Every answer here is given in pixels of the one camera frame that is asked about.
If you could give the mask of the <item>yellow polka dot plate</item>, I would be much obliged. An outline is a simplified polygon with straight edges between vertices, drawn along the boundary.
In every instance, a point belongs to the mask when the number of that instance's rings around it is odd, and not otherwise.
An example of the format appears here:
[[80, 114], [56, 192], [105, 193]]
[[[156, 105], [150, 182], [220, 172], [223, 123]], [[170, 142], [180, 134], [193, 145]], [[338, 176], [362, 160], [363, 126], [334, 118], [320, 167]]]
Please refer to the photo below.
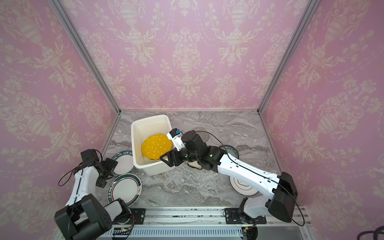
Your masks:
[[142, 154], [151, 161], [157, 161], [173, 147], [172, 142], [164, 134], [155, 134], [144, 140]]

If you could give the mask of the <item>white plate dark green rim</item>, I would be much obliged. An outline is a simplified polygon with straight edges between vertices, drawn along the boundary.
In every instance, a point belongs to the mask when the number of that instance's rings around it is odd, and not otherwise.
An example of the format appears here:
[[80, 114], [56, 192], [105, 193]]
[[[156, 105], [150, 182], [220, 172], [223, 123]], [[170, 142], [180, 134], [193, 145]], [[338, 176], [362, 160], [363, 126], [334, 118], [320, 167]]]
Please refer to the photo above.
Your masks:
[[136, 169], [134, 165], [133, 152], [131, 150], [117, 153], [112, 157], [112, 160], [118, 163], [113, 171], [114, 177], [132, 173]]

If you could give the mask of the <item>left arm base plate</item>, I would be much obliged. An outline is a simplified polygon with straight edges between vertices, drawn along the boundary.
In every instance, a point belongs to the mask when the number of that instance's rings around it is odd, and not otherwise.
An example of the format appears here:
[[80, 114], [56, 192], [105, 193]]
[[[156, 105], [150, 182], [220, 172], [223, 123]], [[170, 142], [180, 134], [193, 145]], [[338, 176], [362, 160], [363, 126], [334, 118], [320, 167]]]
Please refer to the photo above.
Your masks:
[[145, 220], [146, 209], [133, 208], [118, 215], [113, 223], [120, 225], [143, 225]]

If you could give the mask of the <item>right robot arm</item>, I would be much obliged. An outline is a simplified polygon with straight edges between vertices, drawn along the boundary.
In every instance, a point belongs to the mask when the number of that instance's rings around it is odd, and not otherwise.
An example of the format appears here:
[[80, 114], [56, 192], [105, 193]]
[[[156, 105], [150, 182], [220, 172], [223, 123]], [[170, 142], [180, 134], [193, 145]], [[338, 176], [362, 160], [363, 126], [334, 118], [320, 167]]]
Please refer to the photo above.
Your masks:
[[167, 137], [175, 147], [160, 156], [160, 160], [169, 167], [197, 162], [204, 170], [237, 179], [261, 194], [246, 199], [240, 207], [241, 214], [250, 219], [270, 214], [285, 223], [293, 221], [298, 206], [298, 190], [290, 174], [282, 172], [277, 175], [246, 164], [224, 149], [207, 146], [196, 131], [182, 133], [172, 129]]

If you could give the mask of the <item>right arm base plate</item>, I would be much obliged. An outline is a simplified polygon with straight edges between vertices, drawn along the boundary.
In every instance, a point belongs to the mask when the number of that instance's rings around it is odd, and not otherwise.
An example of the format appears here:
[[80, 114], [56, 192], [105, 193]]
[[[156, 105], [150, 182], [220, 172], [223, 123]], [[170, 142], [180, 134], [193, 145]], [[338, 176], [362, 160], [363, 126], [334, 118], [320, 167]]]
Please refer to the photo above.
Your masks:
[[225, 208], [223, 215], [227, 225], [251, 224], [251, 225], [265, 225], [267, 223], [266, 217], [258, 216], [252, 219], [238, 208]]

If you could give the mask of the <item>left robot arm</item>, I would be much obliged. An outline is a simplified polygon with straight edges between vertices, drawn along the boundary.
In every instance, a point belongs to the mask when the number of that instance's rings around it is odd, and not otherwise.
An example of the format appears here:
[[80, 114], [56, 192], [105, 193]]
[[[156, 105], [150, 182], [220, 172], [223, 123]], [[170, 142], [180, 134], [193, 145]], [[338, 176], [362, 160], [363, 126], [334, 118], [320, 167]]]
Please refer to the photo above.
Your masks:
[[74, 187], [65, 207], [55, 213], [55, 222], [66, 240], [96, 240], [112, 229], [113, 223], [126, 223], [134, 216], [126, 203], [118, 198], [105, 207], [94, 196], [96, 188], [106, 186], [117, 162], [102, 160], [101, 152], [81, 152], [82, 162], [70, 173]]

